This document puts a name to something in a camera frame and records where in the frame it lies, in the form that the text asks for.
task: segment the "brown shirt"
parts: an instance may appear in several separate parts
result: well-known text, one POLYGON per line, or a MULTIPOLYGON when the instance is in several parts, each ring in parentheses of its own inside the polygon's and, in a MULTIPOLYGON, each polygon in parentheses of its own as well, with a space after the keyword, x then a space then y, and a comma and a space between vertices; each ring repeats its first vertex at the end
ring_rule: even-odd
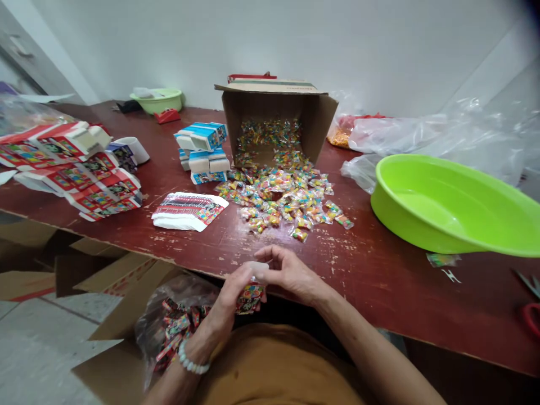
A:
POLYGON ((213 355, 197 405, 375 404, 357 370, 311 336, 264 323, 234 331, 213 355))

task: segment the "hand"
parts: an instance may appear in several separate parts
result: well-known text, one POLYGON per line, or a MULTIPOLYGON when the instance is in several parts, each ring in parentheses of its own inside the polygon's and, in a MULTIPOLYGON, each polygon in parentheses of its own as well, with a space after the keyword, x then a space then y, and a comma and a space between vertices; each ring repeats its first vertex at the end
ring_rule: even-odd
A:
POLYGON ((270 262, 270 270, 254 272, 258 280, 267 284, 276 284, 290 291, 305 305, 314 306, 316 300, 330 289, 328 284, 289 249, 270 245, 256 252, 255 257, 259 262, 270 262))
MULTIPOLYGON (((252 276, 253 269, 250 262, 244 263, 229 274, 217 300, 208 316, 202 321, 200 328, 204 327, 218 341, 228 338, 235 322, 236 301, 244 287, 251 282, 252 276)), ((261 297, 261 302, 266 302, 266 294, 261 297)), ((260 302, 255 310, 260 310, 260 302)))

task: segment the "bracelet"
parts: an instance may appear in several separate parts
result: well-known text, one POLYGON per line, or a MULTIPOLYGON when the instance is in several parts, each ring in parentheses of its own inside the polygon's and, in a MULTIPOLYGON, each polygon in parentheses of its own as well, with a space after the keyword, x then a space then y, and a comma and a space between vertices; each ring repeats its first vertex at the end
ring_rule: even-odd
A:
POLYGON ((180 360, 180 364, 187 371, 191 371, 195 374, 201 375, 206 373, 206 371, 208 371, 210 368, 210 363, 201 366, 199 364, 194 364, 193 361, 190 361, 186 356, 186 342, 187 339, 182 340, 182 343, 180 343, 180 347, 178 349, 178 359, 180 360))

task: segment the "floor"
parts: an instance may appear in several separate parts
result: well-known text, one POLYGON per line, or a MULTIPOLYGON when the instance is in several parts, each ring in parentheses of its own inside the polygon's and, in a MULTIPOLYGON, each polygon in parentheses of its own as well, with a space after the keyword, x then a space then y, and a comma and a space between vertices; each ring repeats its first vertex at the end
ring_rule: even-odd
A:
POLYGON ((118 297, 54 293, 22 303, 0 301, 0 403, 100 404, 70 372, 119 341, 87 341, 118 297))

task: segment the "worn table surface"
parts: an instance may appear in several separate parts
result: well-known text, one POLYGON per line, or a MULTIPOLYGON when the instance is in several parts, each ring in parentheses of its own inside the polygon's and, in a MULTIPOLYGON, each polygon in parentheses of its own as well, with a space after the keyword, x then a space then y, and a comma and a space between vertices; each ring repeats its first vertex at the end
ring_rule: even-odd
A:
MULTIPOLYGON (((151 156, 137 176, 144 207, 99 222, 80 219, 65 200, 31 191, 10 181, 0 187, 0 209, 131 251, 216 276, 253 259, 260 247, 279 244, 295 251, 373 325, 467 354, 525 374, 540 376, 540 341, 523 326, 519 308, 534 300, 510 267, 540 277, 540 260, 495 253, 462 256, 452 282, 432 268, 422 249, 388 231, 374 216, 370 196, 340 175, 344 160, 355 157, 325 143, 317 168, 335 183, 331 199, 355 226, 317 226, 305 244, 285 229, 248 234, 239 206, 230 206, 204 232, 156 228, 151 214, 174 191, 216 194, 215 183, 195 186, 182 170, 173 133, 192 122, 224 122, 222 111, 185 108, 182 121, 158 125, 142 112, 122 115, 111 103, 64 106, 77 118, 102 122, 114 137, 136 136, 151 156)), ((229 145, 225 146, 230 156, 229 145)))

